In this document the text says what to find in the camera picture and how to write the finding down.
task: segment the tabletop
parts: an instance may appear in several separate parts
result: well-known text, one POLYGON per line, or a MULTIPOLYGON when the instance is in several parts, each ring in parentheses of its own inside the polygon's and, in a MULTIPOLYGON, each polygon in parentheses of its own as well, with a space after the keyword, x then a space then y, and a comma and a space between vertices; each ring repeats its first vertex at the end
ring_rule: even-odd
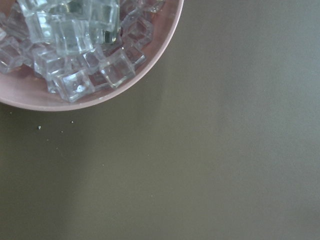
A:
POLYGON ((319 239, 319 13, 186 0, 163 56, 119 96, 0 104, 0 239, 319 239))

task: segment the bowl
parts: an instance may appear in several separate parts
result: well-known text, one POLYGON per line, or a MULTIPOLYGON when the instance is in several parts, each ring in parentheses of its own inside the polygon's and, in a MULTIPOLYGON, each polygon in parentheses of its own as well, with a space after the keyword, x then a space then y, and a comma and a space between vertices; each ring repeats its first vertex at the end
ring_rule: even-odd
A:
MULTIPOLYGON (((0 9, 8 14, 15 0, 1 0, 0 9)), ((82 109, 105 102, 138 82, 159 60, 167 48, 179 21, 184 0, 166 0, 163 8, 152 20, 153 40, 143 52, 147 60, 136 71, 136 76, 116 89, 95 92, 76 102, 66 102, 56 94, 47 92, 44 79, 34 76, 33 70, 22 66, 9 74, 0 73, 0 102, 14 107, 47 112, 82 109)))

